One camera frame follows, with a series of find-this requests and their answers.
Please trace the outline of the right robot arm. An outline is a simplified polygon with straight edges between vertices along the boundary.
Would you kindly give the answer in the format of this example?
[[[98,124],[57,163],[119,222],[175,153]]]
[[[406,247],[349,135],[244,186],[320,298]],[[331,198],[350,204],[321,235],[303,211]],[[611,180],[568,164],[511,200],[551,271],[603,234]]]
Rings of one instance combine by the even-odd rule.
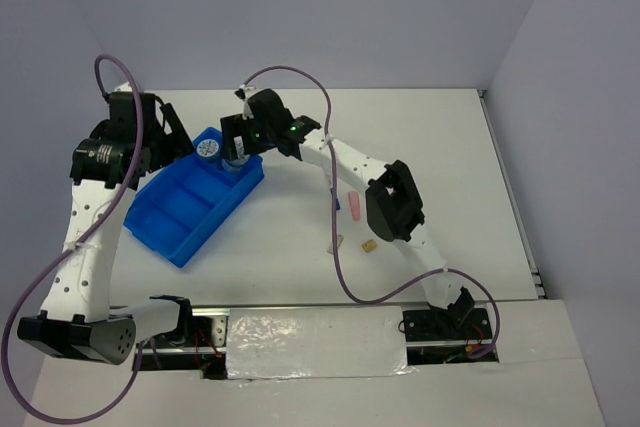
[[[251,155],[276,150],[285,157],[321,168],[328,177],[331,202],[337,201],[338,182],[343,181],[364,196],[366,222],[380,240],[393,245],[406,262],[419,269],[413,279],[374,299],[357,297],[347,286],[339,254],[332,254],[339,284],[356,304],[382,304],[430,277],[450,268],[428,233],[424,203],[409,166],[368,156],[333,137],[329,131],[332,104],[327,104],[324,123],[294,116],[272,89],[241,85],[234,95],[243,102],[239,114],[221,119],[223,158],[237,162]]]

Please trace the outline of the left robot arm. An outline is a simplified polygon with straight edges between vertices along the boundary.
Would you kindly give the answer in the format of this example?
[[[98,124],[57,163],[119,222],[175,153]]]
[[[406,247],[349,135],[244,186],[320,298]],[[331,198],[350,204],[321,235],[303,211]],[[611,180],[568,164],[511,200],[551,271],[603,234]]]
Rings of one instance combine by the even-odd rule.
[[[156,295],[136,306],[110,305],[111,274],[139,181],[193,153],[173,107],[153,93],[107,96],[109,116],[72,155],[72,209],[65,259],[40,311],[20,319],[17,336],[54,358],[122,364],[156,336],[175,346],[196,332],[184,297]]]

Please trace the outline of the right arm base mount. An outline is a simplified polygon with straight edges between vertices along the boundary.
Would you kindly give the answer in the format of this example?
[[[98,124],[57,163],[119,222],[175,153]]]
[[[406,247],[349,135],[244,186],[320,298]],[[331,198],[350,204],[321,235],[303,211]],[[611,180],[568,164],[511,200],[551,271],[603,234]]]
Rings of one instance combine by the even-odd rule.
[[[402,312],[398,331],[405,337],[410,366],[497,362],[496,350],[478,358],[472,351],[489,345],[493,330],[485,308],[476,307],[455,327],[444,312],[410,309]]]

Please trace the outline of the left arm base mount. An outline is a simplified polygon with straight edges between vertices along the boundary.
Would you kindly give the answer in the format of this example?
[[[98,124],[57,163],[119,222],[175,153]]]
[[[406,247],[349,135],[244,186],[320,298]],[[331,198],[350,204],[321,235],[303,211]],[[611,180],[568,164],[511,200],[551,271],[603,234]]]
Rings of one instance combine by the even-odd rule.
[[[160,334],[145,345],[140,371],[187,371],[201,379],[226,380],[228,331],[229,311],[195,309],[183,340]]]

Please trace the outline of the blue cleaning gel jar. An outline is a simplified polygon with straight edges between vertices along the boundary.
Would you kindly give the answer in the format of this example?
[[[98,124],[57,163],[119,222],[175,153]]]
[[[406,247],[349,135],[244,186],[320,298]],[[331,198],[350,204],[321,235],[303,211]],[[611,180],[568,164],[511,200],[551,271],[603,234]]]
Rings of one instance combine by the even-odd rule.
[[[221,158],[220,143],[213,137],[203,138],[195,143],[197,157],[206,164],[215,164]]]

